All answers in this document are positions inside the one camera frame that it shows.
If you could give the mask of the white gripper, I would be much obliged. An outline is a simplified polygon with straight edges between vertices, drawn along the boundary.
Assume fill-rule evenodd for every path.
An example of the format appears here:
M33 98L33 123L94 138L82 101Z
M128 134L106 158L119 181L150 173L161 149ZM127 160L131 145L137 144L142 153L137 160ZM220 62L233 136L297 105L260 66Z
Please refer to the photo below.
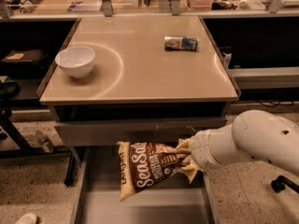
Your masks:
M192 153L192 159L182 163L181 171L192 183L199 167L207 171L231 164L232 147L233 137L229 128L209 129L198 132L193 138L179 139L177 152Z

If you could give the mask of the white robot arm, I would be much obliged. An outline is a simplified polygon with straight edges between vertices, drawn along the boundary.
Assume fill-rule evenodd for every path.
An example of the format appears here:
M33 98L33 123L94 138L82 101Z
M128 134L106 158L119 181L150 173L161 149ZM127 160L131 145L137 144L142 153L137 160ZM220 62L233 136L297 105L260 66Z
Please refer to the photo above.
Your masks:
M185 171L209 171L240 162L264 161L299 176L299 129L262 110L245 111L232 123L178 142Z

